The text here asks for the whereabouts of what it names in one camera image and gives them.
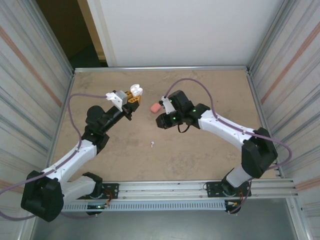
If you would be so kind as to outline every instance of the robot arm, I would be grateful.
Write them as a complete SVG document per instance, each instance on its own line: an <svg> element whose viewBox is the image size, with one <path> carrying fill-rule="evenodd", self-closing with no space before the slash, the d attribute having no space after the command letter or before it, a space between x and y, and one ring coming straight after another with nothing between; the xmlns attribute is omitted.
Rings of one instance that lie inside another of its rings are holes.
<svg viewBox="0 0 320 240"><path fill-rule="evenodd" d="M241 151L241 165L232 169L222 180L223 190L228 196L238 191L237 188L247 180L260 178L278 157L272 142L247 134L270 137L266 129L247 128L218 115L218 118L228 124L243 129L243 132L239 132L218 121L208 106L201 103L194 106L181 90L162 97L159 103L166 111L156 119L159 128L168 129L182 124L186 124L188 128L194 126L218 135Z"/></svg>
<svg viewBox="0 0 320 240"><path fill-rule="evenodd" d="M131 120L132 113L140 105L143 89L138 84L130 91L113 91L106 94L113 107L105 112L100 106L92 106L87 111L86 127L78 144L64 157L42 172L32 171L27 180L51 172L25 185L21 207L50 222L68 204L84 195L98 197L102 194L102 178L87 172L75 181L71 176L86 162L93 159L106 146L109 136L106 132L120 119Z"/></svg>

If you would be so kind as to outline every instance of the wooden tabletop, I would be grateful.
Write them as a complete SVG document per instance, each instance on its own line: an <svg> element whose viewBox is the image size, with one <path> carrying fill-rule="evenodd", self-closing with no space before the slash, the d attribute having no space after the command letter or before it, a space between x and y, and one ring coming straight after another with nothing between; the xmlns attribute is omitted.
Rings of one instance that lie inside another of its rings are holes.
<svg viewBox="0 0 320 240"><path fill-rule="evenodd" d="M178 133L176 127L160 129L150 107L158 102L173 82L181 78L201 81L211 92L218 114L240 125L258 129L260 121L250 87L243 70L214 71L131 71L77 73L72 94L105 95L113 90L129 91L138 83L143 88L141 105L132 121L121 119L109 131L105 148L80 167L75 179L92 172L104 181L170 181L221 179L241 163L241 152L218 136L191 127ZM206 92L196 83L185 81L174 90L183 90L193 104L210 105ZM74 97L71 111L76 126L83 133L87 110L99 105L105 111L112 107L106 99ZM77 143L77 134L66 113L58 138L53 162ZM274 178L273 170L263 178Z"/></svg>

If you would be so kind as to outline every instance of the floor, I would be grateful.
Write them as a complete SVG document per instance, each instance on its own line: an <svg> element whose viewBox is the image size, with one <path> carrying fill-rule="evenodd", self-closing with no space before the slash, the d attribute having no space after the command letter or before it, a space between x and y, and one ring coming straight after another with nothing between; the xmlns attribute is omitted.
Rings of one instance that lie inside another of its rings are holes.
<svg viewBox="0 0 320 240"><path fill-rule="evenodd" d="M258 129L260 126L250 87L243 70L215 71L131 71L77 73L72 93L105 95L112 90L128 91L139 83L143 87L141 105L132 121L122 119L107 133L110 139L103 151L73 176L92 172L104 181L169 181L221 179L241 163L241 152L218 136L190 128L180 134L176 128L157 128L158 114L150 106L159 101L170 85L181 78L201 81L211 92L218 114L240 125ZM181 89L194 104L209 105L209 97L193 82L182 82ZM86 112L93 105L107 111L112 104L104 99L77 97L71 101L76 126L83 133ZM77 135L66 113L53 162L77 143ZM263 178L274 178L273 170Z"/></svg>
<svg viewBox="0 0 320 240"><path fill-rule="evenodd" d="M297 240L285 199L247 201L238 215L214 210L127 211L89 219L38 219L31 239Z"/></svg>

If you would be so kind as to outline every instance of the wire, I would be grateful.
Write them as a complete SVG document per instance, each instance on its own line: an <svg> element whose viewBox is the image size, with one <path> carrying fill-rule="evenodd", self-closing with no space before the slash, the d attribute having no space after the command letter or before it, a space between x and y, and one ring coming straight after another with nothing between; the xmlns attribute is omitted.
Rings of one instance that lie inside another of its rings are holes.
<svg viewBox="0 0 320 240"><path fill-rule="evenodd" d="M21 186L21 185L24 185L24 184L27 184L27 183L31 183L33 181L36 181L36 180L39 180L49 174L52 174L55 170L61 168L64 164L66 164L70 159L72 159L76 153L78 152L78 149L81 147L81 144L82 144L82 139L81 139L81 133L79 131L79 129L77 128L77 126L75 125L75 122L73 120L73 117L72 117L72 114L71 114L71 108L70 108L70 100L75 97L75 96L82 96L82 97L88 97L88 98L97 98L97 99L105 99L106 96L100 96L100 95L92 95L92 94L86 94L86 93L75 93L75 94L72 94L69 96L69 98L67 99L67 110L68 110L68 113L69 113L69 117L70 117L70 122L71 122L71 125L73 126L73 128L75 129L78 137L79 137L79 142L78 142L78 145L77 145L77 149L69 156L67 157L62 163L60 163L59 165L56 166L55 169L52 169L44 174L41 174L39 176L36 176L36 177L33 177L33 178L30 178L28 180L24 180L24 181L21 181L21 182L18 182L14 185L11 185L11 186L8 186L6 187L5 189L2 189L0 191L0 196L1 194L11 190L11 189L14 189L18 186ZM24 220L28 220L28 219L32 219L35 217L35 215L31 215L31 216L26 216L26 217L12 217L12 216L8 216L6 214L4 214L2 211L0 211L0 217L4 218L4 219L7 219L7 220L10 220L10 221L24 221Z"/></svg>
<svg viewBox="0 0 320 240"><path fill-rule="evenodd" d="M188 125L185 130L181 131L181 130L180 130L180 125L182 125L182 124L179 124L179 125L178 125L178 132L181 133L181 134L184 134L184 133L185 133L186 131L188 131L188 129L190 128L190 125Z"/></svg>
<svg viewBox="0 0 320 240"><path fill-rule="evenodd" d="M224 124L224 125L232 128L232 129L234 129L234 130L236 130L236 131L238 131L238 132L240 132L240 133L248 134L248 135L253 136L253 137L255 137L255 138L260 138L260 139L264 139L264 140L268 140L268 141L277 143L277 144L283 146L284 148L286 148L286 149L288 150L289 155L288 155L288 157L287 157L286 160L284 160L283 162L280 162L279 164L276 164L276 165L273 165L273 166L268 167L267 170L278 168L278 167L280 167L280 166L283 166L283 165L287 164L287 163L290 161L290 159L292 158L292 150L291 150L291 148L290 148L287 144L285 144L284 142L281 142L280 140L277 140L277 139L275 139L275 138L273 138L273 137L262 136L262 135L255 134L255 133L252 133L252 132L244 132L241 128L236 127L236 126L234 126L234 125L232 125L232 124L230 124L230 123L228 123L228 122L225 122L225 121L222 120L221 118L219 118L219 116L217 115L217 113L216 113L216 111L215 111L215 108L214 108L214 100L213 100L213 98L212 98L212 95L210 94L209 90L205 87L205 85L203 85L200 81L198 81L198 80L196 80L196 79L193 79L193 78L189 78L189 77L181 78L181 79L175 81L175 82L169 87L169 89L168 89L168 91L166 92L166 94L164 95L164 97L166 98L166 97L168 96L168 94L170 93L170 91L172 90L172 88L173 88L176 84L178 84L178 83L180 83L180 82L182 82L182 81L192 81L192 82L195 82L195 83L199 84L199 85L206 91L206 93L208 94L208 96L209 96L209 98L210 98L211 111L212 111L212 113L213 113L213 116L214 116L215 119L216 119L217 121L219 121L220 123L222 123L222 124ZM232 210L232 211L229 212L230 214L234 213L236 210L238 210L239 208L241 208L241 206L243 205L243 203L247 200L247 198L248 198L248 196L249 196L249 193L250 193L250 190L251 190L252 178L249 179L248 182L249 182L249 189L248 189L248 192L247 192L245 198L243 199L243 201L239 204L239 206L238 206L236 209L234 209L234 210Z"/></svg>
<svg viewBox="0 0 320 240"><path fill-rule="evenodd" d="M242 200L244 199L244 194L242 190L239 191L239 196L240 196L240 202L242 202Z"/></svg>
<svg viewBox="0 0 320 240"><path fill-rule="evenodd" d="M114 198L113 195L112 195L112 192L109 190L109 189L105 189L104 190L104 193L105 195L108 196L108 193L109 193L109 199L106 201L106 205L108 205L110 203L110 201Z"/></svg>
<svg viewBox="0 0 320 240"><path fill-rule="evenodd" d="M244 197L244 199L240 202L239 206L237 206L235 209L233 209L232 211L229 211L229 214L233 214L235 211L237 211L239 208L242 207L242 205L244 204L244 202L247 200L249 194L250 194L250 190L251 190L251 184L252 184L252 178L248 180L249 182L249 188L248 191Z"/></svg>

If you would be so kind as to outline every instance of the pink object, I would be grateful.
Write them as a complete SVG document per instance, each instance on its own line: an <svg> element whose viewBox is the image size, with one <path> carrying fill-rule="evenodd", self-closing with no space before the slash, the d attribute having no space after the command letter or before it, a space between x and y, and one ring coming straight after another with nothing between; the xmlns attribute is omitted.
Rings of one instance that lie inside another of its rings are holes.
<svg viewBox="0 0 320 240"><path fill-rule="evenodd" d="M150 107L150 111L153 112L154 114L157 113L161 109L161 105L156 102L155 104Z"/></svg>

